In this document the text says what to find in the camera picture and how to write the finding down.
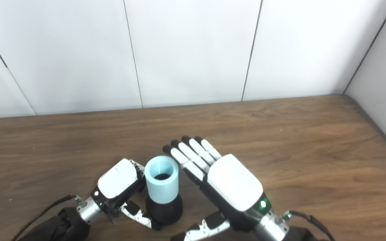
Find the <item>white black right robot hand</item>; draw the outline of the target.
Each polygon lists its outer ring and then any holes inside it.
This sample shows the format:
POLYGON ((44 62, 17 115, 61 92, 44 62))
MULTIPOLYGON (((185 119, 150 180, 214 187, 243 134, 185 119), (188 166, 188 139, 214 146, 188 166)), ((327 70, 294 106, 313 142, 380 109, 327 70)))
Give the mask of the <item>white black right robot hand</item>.
POLYGON ((172 236, 172 241, 199 241, 228 228, 252 232, 270 210, 262 183, 233 154, 220 154, 206 139, 183 136, 163 151, 218 208, 200 224, 172 236))

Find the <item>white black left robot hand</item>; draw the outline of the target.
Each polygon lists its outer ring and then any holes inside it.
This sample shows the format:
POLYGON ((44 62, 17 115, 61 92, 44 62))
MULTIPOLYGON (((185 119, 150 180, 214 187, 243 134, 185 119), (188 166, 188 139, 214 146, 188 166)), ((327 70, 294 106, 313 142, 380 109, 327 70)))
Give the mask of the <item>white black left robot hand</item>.
POLYGON ((130 198, 146 187, 145 167, 133 160, 122 159, 99 179, 91 198, 112 223, 121 214, 150 229, 159 231, 161 224, 130 198))

